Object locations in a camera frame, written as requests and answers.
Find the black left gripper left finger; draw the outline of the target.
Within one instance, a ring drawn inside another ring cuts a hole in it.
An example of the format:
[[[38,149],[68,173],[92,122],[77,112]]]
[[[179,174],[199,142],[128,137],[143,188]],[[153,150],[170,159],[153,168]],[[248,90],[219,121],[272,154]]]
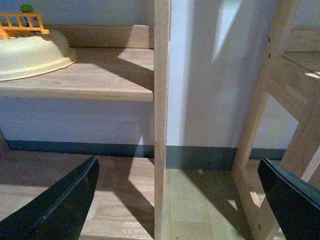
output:
[[[99,176],[91,156],[27,205],[0,222],[2,240],[77,240]]]

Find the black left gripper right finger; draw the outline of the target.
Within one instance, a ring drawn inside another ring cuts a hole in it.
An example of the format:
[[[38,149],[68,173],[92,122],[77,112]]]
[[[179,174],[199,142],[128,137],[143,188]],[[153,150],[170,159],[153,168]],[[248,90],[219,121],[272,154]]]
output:
[[[267,158],[258,175],[267,202],[287,240],[320,238],[320,191]]]

